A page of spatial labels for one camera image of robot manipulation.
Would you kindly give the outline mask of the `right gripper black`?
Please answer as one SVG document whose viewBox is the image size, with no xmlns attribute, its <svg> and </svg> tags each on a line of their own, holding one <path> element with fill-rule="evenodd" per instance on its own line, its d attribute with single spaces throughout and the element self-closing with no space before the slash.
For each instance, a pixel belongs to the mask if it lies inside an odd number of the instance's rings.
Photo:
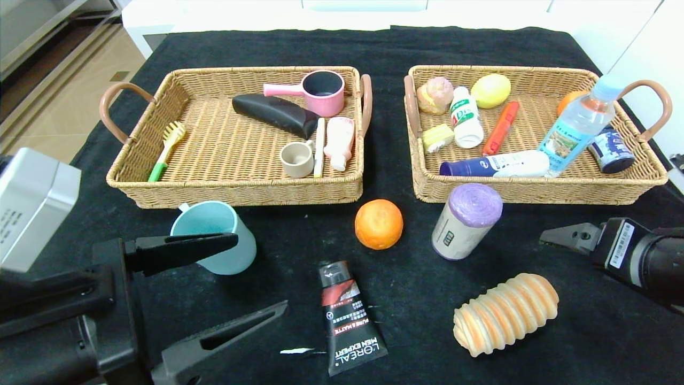
<svg viewBox="0 0 684 385">
<path fill-rule="evenodd" d="M 682 227 L 649 230 L 630 218 L 548 229 L 540 243 L 588 255 L 605 272 L 668 309 L 683 305 Z"/>
</svg>

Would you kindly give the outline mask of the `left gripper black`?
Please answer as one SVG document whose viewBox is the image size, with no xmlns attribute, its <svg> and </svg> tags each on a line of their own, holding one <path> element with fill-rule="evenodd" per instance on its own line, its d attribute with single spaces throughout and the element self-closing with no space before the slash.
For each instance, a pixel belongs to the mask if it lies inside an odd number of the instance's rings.
<svg viewBox="0 0 684 385">
<path fill-rule="evenodd" d="M 128 271 L 146 277 L 232 249 L 234 233 L 96 244 L 90 266 L 39 279 L 2 273 L 2 384 L 209 384 L 271 338 L 281 301 L 165 348 L 151 373 Z"/>
</svg>

